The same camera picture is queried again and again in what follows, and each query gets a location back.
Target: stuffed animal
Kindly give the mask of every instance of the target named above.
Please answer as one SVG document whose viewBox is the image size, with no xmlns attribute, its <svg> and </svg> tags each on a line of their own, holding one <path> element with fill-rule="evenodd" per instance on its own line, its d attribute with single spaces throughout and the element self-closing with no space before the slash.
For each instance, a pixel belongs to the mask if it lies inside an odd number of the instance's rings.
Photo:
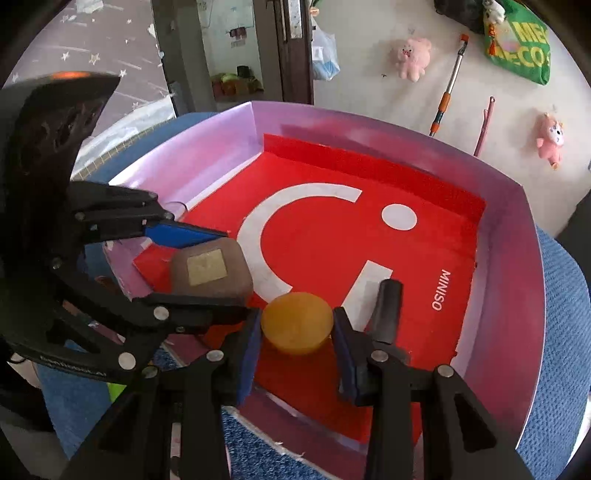
<svg viewBox="0 0 591 480">
<path fill-rule="evenodd" d="M 398 50 L 400 60 L 400 78 L 409 78 L 416 82 L 425 75 L 425 68 L 431 61 L 431 42 L 426 38 L 409 38 L 406 44 Z"/>
<path fill-rule="evenodd" d="M 538 155 L 550 162 L 554 170 L 558 169 L 562 161 L 562 146 L 564 145 L 563 124 L 546 113 L 540 127 L 540 137 L 535 139 Z"/>
<path fill-rule="evenodd" d="M 492 24 L 500 24 L 505 21 L 505 9 L 495 0 L 483 0 L 485 19 Z"/>
</svg>

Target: green bag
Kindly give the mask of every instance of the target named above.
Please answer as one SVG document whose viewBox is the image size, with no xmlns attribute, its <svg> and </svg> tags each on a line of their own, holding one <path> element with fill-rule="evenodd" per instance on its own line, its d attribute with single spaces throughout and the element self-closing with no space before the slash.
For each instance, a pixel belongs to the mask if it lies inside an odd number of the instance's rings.
<svg viewBox="0 0 591 480">
<path fill-rule="evenodd" d="M 548 27 L 514 0 L 496 0 L 505 7 L 506 20 L 492 25 L 485 13 L 485 54 L 491 62 L 532 82 L 550 80 Z"/>
</svg>

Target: pink tray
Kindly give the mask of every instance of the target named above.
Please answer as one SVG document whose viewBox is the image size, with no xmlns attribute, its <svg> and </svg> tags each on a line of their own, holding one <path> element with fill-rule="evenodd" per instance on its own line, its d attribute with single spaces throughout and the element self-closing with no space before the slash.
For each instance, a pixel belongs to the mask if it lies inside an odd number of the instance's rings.
<svg viewBox="0 0 591 480">
<path fill-rule="evenodd" d="M 260 153 L 265 133 L 406 163 L 485 200 L 478 267 L 452 365 L 517 444 L 538 382 L 545 328 L 540 247 L 523 188 L 477 158 L 405 128 L 272 102 L 240 105 L 189 128 L 137 160 L 111 184 L 157 192 L 163 205 L 187 203 Z M 105 249 L 121 286 L 134 297 L 150 292 L 131 264 L 141 242 L 114 242 Z M 199 348 L 196 342 L 178 346 L 191 349 L 178 352 L 185 357 L 197 355 Z M 307 460 L 333 475 L 362 477 L 363 448 L 294 416 L 266 392 L 255 389 L 240 413 L 275 442 L 305 452 Z"/>
</svg>

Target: yellow round object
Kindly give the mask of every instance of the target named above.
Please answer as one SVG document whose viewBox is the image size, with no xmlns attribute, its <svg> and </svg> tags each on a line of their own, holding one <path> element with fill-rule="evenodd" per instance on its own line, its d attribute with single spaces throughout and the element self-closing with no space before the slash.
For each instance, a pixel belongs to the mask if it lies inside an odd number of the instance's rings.
<svg viewBox="0 0 591 480">
<path fill-rule="evenodd" d="M 307 355 L 326 341 L 333 327 L 330 305 L 311 293 L 286 293 L 262 312 L 265 337 L 281 352 Z"/>
</svg>

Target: yellow square patch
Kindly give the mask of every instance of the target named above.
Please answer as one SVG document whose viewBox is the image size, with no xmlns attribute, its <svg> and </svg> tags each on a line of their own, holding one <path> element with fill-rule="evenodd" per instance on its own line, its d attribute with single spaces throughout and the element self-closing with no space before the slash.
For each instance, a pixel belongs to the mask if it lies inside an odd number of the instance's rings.
<svg viewBox="0 0 591 480">
<path fill-rule="evenodd" d="M 187 272 L 189 285 L 201 285 L 203 283 L 219 280 L 228 276 L 226 263 L 223 260 L 222 250 L 211 250 L 201 255 L 195 255 L 187 259 Z"/>
</svg>

